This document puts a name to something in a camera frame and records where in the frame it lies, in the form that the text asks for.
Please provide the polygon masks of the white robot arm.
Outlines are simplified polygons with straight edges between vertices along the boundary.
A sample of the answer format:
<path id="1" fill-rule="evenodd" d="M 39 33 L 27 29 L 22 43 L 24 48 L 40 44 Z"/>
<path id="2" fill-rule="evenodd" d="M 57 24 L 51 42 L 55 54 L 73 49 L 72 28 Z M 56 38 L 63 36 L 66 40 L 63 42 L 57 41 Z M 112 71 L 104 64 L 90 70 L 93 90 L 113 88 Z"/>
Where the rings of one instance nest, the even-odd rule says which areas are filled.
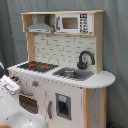
<path id="1" fill-rule="evenodd" d="M 5 75 L 0 62 L 0 128 L 47 128 L 40 114 L 32 114 L 22 108 L 13 98 L 20 86 Z"/>

